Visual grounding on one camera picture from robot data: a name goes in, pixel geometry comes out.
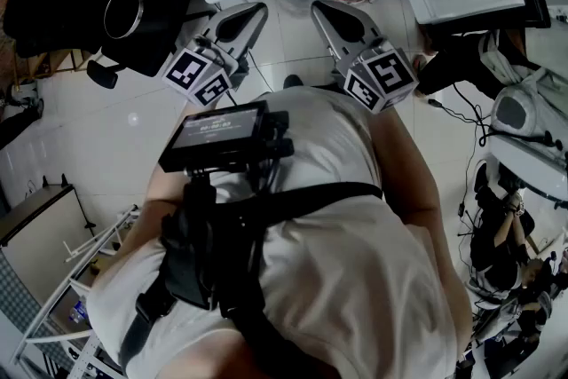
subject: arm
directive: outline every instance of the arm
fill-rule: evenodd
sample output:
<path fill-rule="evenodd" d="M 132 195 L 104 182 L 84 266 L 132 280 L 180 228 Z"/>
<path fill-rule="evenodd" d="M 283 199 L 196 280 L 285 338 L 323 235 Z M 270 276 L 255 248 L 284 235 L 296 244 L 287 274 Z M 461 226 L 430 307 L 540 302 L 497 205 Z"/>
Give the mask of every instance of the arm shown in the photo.
<path fill-rule="evenodd" d="M 471 337 L 471 307 L 452 264 L 434 177 L 394 109 L 373 116 L 369 127 L 390 207 L 403 223 L 423 226 L 430 232 L 461 355 Z"/>
<path fill-rule="evenodd" d="M 200 111 L 197 106 L 188 103 L 177 119 L 170 137 L 188 115 L 197 114 Z M 128 256 L 151 239 L 161 235 L 162 218 L 176 211 L 183 200 L 184 186 L 188 182 L 189 179 L 183 172 L 165 173 L 160 165 L 156 164 L 148 183 L 146 199 L 140 210 L 140 216 L 130 229 L 118 252 L 106 263 L 106 270 L 122 257 Z"/>
<path fill-rule="evenodd" d="M 498 247 L 507 239 L 514 216 L 515 214 L 512 211 L 507 212 L 507 216 L 505 217 L 503 224 L 499 228 L 499 231 L 495 234 L 495 237 L 493 237 L 493 244 L 495 247 Z"/>
<path fill-rule="evenodd" d="M 525 230 L 521 224 L 521 218 L 516 214 L 513 217 L 513 233 L 515 234 L 515 243 L 518 247 L 525 244 Z"/>
<path fill-rule="evenodd" d="M 540 304 L 538 302 L 531 302 L 523 306 L 524 312 L 538 312 L 540 311 Z"/>

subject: monitor screen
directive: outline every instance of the monitor screen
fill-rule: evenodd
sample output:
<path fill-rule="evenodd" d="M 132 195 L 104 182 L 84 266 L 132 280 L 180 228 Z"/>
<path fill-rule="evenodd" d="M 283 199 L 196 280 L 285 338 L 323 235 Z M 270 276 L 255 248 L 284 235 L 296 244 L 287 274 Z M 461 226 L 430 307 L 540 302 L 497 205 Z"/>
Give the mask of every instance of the monitor screen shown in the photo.
<path fill-rule="evenodd" d="M 232 139 L 250 138 L 255 128 L 258 109 L 212 115 L 184 122 L 173 147 L 200 146 Z"/>

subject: white t-shirt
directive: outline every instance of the white t-shirt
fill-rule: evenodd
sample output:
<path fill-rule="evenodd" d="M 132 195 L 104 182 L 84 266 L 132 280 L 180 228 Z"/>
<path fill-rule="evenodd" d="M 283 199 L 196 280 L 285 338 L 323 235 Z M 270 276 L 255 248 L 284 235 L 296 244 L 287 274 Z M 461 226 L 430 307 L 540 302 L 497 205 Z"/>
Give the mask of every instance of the white t-shirt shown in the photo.
<path fill-rule="evenodd" d="M 282 160 L 275 191 L 331 182 L 380 185 L 367 113 L 354 100 L 313 88 L 265 97 L 288 110 L 295 154 Z M 212 179 L 219 202 L 249 195 L 241 176 Z M 457 344 L 428 232 L 404 226 L 374 196 L 336 202 L 272 226 L 260 282 L 271 323 L 300 349 L 334 366 L 342 378 L 444 378 Z M 135 301 L 158 274 L 157 240 L 125 257 L 95 283 L 87 310 L 110 356 L 135 317 Z M 180 351 L 207 335 L 235 331 L 219 310 L 177 302 L 158 320 L 130 379 L 154 379 Z"/>

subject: small monitor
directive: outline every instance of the small monitor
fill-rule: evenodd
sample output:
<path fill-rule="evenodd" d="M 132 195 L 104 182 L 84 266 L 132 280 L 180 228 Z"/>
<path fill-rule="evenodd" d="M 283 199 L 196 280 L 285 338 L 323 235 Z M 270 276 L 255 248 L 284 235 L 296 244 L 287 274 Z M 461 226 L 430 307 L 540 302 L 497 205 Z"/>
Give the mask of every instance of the small monitor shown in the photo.
<path fill-rule="evenodd" d="M 247 162 L 262 146 L 265 101 L 187 116 L 160 157 L 165 172 L 223 168 Z"/>

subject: black cylindrical object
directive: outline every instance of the black cylindrical object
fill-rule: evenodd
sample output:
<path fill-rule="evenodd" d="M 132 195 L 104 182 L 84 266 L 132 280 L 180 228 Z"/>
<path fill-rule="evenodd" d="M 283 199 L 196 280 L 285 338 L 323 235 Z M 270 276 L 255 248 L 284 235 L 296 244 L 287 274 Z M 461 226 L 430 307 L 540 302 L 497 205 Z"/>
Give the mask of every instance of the black cylindrical object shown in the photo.
<path fill-rule="evenodd" d="M 134 33 L 159 32 L 168 22 L 159 12 L 151 11 L 144 0 L 109 0 L 105 9 L 105 30 L 110 38 L 126 38 Z"/>

